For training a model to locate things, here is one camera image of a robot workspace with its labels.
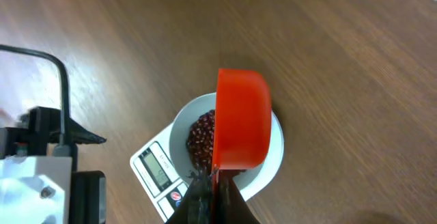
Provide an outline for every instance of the white machine part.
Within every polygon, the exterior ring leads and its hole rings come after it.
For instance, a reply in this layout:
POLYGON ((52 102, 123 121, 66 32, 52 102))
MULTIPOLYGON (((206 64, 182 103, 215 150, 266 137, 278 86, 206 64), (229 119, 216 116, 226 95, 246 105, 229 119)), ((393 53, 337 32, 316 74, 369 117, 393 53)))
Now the white machine part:
POLYGON ((68 223, 71 166, 70 157, 0 160, 0 223, 68 223))
MULTIPOLYGON (((173 124, 168 125, 130 158, 130 166, 163 221, 167 221, 179 206, 188 189, 169 160, 169 138, 173 124)), ((274 178, 281 166, 284 138, 281 125, 272 112, 272 131, 267 157, 258 175, 240 189, 245 201, 261 191, 274 178)))

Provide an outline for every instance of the white ceramic bowl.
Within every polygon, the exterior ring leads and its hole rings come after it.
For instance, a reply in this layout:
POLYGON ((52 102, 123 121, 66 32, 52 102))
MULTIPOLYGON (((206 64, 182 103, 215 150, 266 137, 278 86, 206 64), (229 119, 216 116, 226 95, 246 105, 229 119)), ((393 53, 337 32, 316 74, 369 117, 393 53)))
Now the white ceramic bowl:
MULTIPOLYGON (((190 132, 191 124, 208 111, 216 108, 216 93, 202 95, 190 101, 176 116, 170 132, 169 151, 176 172, 187 184, 191 183, 188 178, 190 171, 197 173, 190 161, 186 140, 190 132)), ((262 164, 234 177, 237 187, 242 190, 248 186, 259 174, 262 164)))

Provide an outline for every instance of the wooden table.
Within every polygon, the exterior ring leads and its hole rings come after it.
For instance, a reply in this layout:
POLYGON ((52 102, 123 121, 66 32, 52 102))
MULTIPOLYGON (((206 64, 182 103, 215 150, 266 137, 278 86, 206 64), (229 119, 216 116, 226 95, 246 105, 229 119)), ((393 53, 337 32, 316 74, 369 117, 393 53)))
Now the wooden table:
MULTIPOLYGON (((108 138, 79 154, 107 223, 161 222, 129 158, 220 67, 261 72, 283 127, 261 223, 437 223, 433 0, 0 0, 0 42, 65 62, 72 117, 108 138)), ((59 107, 45 61, 1 53, 0 88, 13 116, 59 107)))

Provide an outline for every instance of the white kitchen scale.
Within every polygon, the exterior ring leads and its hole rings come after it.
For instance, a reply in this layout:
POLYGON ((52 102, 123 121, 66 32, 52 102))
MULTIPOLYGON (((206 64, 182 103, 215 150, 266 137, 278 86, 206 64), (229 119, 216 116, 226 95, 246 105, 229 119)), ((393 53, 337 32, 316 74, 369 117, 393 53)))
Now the white kitchen scale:
MULTIPOLYGON (((130 158, 132 170, 164 222, 174 213, 188 189, 188 185, 176 173, 170 161, 169 138, 172 126, 173 123, 164 128, 130 158)), ((272 112, 272 131, 267 157, 261 165, 247 171, 257 175, 251 183, 240 189, 245 201, 274 178, 281 166, 283 153, 284 138, 281 125, 272 112)))

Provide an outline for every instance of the red measuring cup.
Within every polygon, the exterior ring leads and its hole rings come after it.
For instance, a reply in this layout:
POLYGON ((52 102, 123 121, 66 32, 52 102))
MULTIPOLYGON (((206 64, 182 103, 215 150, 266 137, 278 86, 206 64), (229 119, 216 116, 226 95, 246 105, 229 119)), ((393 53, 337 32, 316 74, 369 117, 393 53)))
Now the red measuring cup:
POLYGON ((220 69, 212 170, 261 164, 270 145, 271 112, 270 91, 261 74, 220 69))

